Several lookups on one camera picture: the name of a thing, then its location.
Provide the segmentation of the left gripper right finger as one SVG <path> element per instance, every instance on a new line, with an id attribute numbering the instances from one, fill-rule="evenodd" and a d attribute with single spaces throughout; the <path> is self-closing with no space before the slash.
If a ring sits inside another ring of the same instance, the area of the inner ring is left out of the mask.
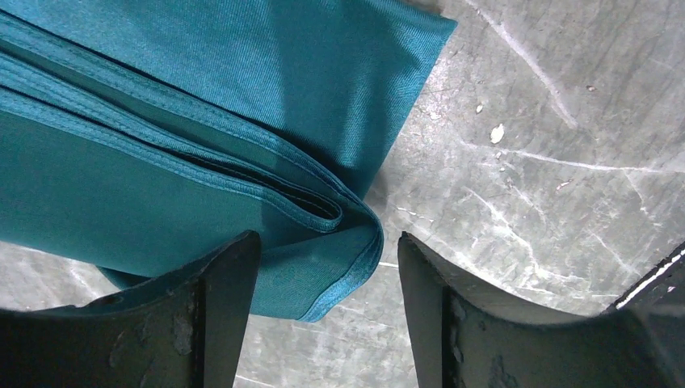
<path id="1" fill-rule="evenodd" d="M 684 270 L 583 317 L 508 293 L 412 234 L 397 250 L 421 387 L 681 387 Z"/>

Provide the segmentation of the teal cloth napkin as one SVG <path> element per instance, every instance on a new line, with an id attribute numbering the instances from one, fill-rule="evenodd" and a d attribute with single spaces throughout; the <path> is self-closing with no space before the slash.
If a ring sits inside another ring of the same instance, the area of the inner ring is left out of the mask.
<path id="1" fill-rule="evenodd" d="M 4 1 L 1 238 L 119 287 L 253 230 L 253 314 L 314 322 L 452 19 L 400 1 Z"/>

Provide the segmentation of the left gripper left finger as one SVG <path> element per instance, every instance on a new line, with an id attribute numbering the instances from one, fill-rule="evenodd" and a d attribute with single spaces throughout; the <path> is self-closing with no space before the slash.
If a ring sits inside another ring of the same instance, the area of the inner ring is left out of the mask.
<path id="1" fill-rule="evenodd" d="M 247 231 L 77 306 L 1 313 L 4 387 L 231 387 L 261 259 Z"/>

